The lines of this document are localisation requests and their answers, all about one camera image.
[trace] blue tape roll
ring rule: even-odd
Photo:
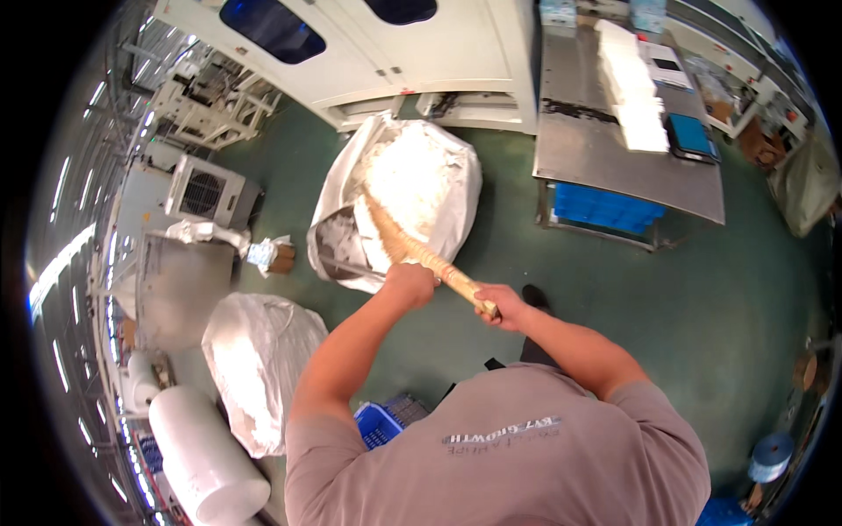
[[[783,475],[795,444],[786,433],[772,433],[760,440],[751,454],[749,478],[765,484]]]

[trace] roll of white plastic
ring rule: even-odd
[[[202,393],[177,385],[149,407],[163,471],[190,517],[210,526],[245,523],[269,500],[269,483]]]
[[[152,398],[161,392],[149,360],[143,353],[134,352],[129,357],[128,368],[132,400],[138,407],[149,407]]]

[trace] green floor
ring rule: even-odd
[[[240,288],[282,295],[336,327],[368,297],[321,281],[307,263],[305,234],[322,181],[343,142],[301,106],[286,102],[258,139],[229,146],[215,162],[266,190],[253,237],[291,234],[299,258],[289,276],[263,279],[246,265]],[[705,445],[714,493],[747,487],[754,443],[785,407],[794,359],[807,335],[823,336],[825,231],[788,233],[764,183],[734,147],[723,147],[727,226],[674,250],[643,250],[533,224],[535,141],[518,133],[454,130],[482,163],[477,220],[456,264],[475,279],[539,285],[557,315],[625,347]],[[452,291],[388,336],[360,392],[384,400],[408,391],[433,406],[452,382],[520,354],[521,338],[486,328]]]

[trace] tissue box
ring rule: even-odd
[[[663,18],[667,15],[667,0],[630,0],[629,15],[635,29],[663,33]]]
[[[541,15],[541,25],[576,29],[575,0],[541,0],[538,13]]]

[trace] industrial machine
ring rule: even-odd
[[[536,132],[531,0],[160,0],[154,16],[339,131],[433,94],[437,124]]]
[[[164,211],[179,220],[244,230],[261,192],[239,173],[185,154],[175,167]]]
[[[261,77],[218,52],[200,66],[179,58],[172,76],[149,105],[155,135],[219,150],[258,134],[272,115],[280,92]]]
[[[705,57],[740,84],[737,91],[742,103],[733,124],[711,118],[710,125],[735,138],[781,93],[789,101],[786,110],[792,113],[783,128],[795,140],[803,139],[805,126],[815,120],[815,109],[795,69],[760,33],[709,0],[668,0],[663,26],[679,46]]]

